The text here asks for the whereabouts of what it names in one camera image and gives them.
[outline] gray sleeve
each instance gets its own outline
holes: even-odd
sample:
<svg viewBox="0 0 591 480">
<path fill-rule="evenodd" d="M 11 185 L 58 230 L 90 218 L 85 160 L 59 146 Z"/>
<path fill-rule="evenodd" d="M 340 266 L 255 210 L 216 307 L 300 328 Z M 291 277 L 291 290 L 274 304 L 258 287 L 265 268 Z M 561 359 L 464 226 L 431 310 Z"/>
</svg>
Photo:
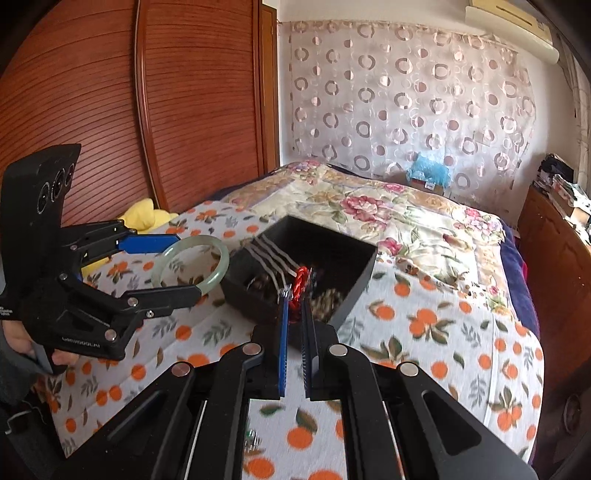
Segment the gray sleeve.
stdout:
<svg viewBox="0 0 591 480">
<path fill-rule="evenodd" d="M 45 372 L 33 360 L 10 348 L 0 326 L 0 401 L 10 405 L 19 403 L 42 373 Z"/>
</svg>

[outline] floral bedspread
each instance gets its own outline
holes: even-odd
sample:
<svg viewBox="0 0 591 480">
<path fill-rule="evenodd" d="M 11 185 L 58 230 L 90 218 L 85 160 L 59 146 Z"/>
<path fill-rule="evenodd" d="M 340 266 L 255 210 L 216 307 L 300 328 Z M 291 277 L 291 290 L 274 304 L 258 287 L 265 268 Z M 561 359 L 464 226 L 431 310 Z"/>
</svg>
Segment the floral bedspread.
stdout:
<svg viewBox="0 0 591 480">
<path fill-rule="evenodd" d="M 372 278 L 339 339 L 382 365 L 417 362 L 511 449 L 529 458 L 540 415 L 543 352 L 511 312 L 496 217 L 405 187 L 343 176 L 313 162 L 285 168 L 226 200 L 231 203 L 198 205 L 161 231 L 180 237 L 208 233 L 233 250 L 293 213 L 376 242 L 380 256 Z M 188 250 L 169 264 L 164 280 L 198 283 L 216 261 L 213 251 Z M 116 254 L 85 280 L 118 296 L 148 286 L 153 262 L 154 255 Z M 63 376 L 44 379 L 66 455 L 170 365 L 181 359 L 196 367 L 217 361 L 248 341 L 253 326 L 216 287 L 191 309 L 146 320 L 123 361 L 82 358 Z M 301 356 L 293 350 L 289 359 L 286 397 L 251 402 L 249 425 L 261 442 L 245 456 L 243 478 L 344 479 L 339 405 L 307 401 Z"/>
</svg>

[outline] curtain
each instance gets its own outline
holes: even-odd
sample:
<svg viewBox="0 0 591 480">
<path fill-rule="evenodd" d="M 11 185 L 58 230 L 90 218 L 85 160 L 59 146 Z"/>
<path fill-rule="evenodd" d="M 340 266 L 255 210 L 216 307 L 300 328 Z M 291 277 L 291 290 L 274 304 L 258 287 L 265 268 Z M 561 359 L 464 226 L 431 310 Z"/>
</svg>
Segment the curtain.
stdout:
<svg viewBox="0 0 591 480">
<path fill-rule="evenodd" d="M 566 81 L 573 92 L 574 117 L 576 120 L 577 156 L 574 162 L 575 182 L 591 198 L 591 182 L 589 182 L 589 135 L 590 124 L 589 103 L 591 87 L 579 62 L 574 58 L 565 40 L 560 37 L 558 50 L 560 52 L 559 63 L 564 70 Z"/>
<path fill-rule="evenodd" d="M 299 21 L 289 28 L 296 153 L 382 180 L 404 177 L 421 154 L 450 169 L 452 199 L 509 211 L 504 193 L 536 114 L 516 51 L 423 25 Z"/>
</svg>

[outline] wooden dresser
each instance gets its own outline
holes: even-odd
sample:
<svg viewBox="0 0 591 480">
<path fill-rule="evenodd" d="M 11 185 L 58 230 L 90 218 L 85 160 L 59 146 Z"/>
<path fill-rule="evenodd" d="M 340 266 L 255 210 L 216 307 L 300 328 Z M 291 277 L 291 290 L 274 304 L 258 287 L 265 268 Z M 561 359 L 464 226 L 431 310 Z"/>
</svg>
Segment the wooden dresser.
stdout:
<svg viewBox="0 0 591 480">
<path fill-rule="evenodd" d="M 573 393 L 591 371 L 591 253 L 550 201 L 530 187 L 519 217 L 519 251 L 538 314 L 547 394 Z"/>
</svg>

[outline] open square box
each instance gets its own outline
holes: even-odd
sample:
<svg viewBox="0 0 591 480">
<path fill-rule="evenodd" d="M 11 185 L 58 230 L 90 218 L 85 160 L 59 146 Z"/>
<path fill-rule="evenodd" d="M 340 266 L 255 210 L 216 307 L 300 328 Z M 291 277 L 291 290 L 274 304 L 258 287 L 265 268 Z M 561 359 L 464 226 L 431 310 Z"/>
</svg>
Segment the open square box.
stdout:
<svg viewBox="0 0 591 480">
<path fill-rule="evenodd" d="M 282 218 L 261 235 L 275 243 L 298 265 L 313 266 L 323 271 L 314 297 L 329 288 L 335 288 L 343 294 L 343 302 L 328 321 L 338 330 L 369 282 L 378 253 L 377 247 L 293 216 Z M 241 248 L 230 258 L 230 266 L 222 280 L 222 290 L 226 301 L 245 317 L 257 323 L 275 323 L 277 304 L 246 289 L 254 276 L 263 273 L 260 263 L 245 248 Z M 285 276 L 286 281 L 293 283 L 292 276 Z"/>
</svg>

